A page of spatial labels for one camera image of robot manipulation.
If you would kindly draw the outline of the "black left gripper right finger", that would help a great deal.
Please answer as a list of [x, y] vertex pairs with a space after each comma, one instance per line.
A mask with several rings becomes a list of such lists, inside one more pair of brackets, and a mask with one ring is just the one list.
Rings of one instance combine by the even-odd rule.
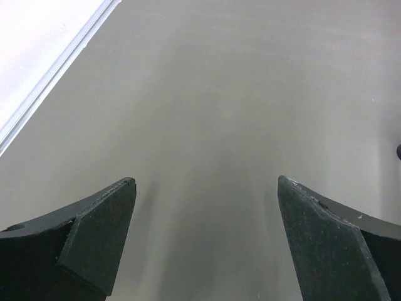
[[400, 300], [400, 225], [286, 176], [278, 203], [303, 300]]

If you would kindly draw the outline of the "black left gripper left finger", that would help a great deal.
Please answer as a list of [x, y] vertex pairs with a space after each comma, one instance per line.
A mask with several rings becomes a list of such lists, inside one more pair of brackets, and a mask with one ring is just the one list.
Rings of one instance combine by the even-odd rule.
[[105, 300], [112, 294], [137, 195], [125, 177], [1, 231], [1, 300]]

